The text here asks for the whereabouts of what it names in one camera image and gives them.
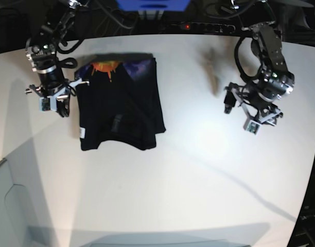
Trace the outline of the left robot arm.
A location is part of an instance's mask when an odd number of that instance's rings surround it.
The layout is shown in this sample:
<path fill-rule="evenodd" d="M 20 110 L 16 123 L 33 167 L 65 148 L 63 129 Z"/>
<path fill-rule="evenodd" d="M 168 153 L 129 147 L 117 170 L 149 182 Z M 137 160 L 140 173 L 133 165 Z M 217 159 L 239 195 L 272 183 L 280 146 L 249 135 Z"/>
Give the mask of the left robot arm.
<path fill-rule="evenodd" d="M 294 88 L 294 74 L 288 70 L 282 54 L 280 36 L 274 31 L 276 18 L 267 1 L 249 1 L 244 6 L 234 5 L 241 29 L 251 34 L 251 51 L 260 61 L 254 76 L 243 70 L 239 48 L 245 37 L 240 37 L 234 58 L 244 85 L 230 83 L 225 87 L 224 112 L 229 114 L 236 103 L 243 108 L 247 119 L 244 129 L 256 134 L 262 125 L 275 126 L 283 117 L 275 100 L 290 94 Z"/>

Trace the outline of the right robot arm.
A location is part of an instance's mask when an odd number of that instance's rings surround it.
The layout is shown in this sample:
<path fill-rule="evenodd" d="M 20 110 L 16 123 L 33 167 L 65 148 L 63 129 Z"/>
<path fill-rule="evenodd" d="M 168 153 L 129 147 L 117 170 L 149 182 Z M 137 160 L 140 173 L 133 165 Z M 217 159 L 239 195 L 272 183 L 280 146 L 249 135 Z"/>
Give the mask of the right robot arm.
<path fill-rule="evenodd" d="M 74 58 L 59 60 L 57 53 L 70 54 L 84 41 L 84 37 L 81 37 L 67 50 L 59 46 L 67 46 L 65 36 L 72 28 L 80 8 L 90 8 L 89 1 L 57 1 L 48 11 L 38 34 L 28 39 L 25 46 L 32 71 L 40 79 L 40 85 L 31 84 L 25 94 L 36 93 L 40 111 L 54 111 L 61 117 L 69 117 L 70 99 L 76 95 L 75 87 L 81 80 L 70 81 L 65 78 L 62 70 L 76 68 L 78 63 Z"/>

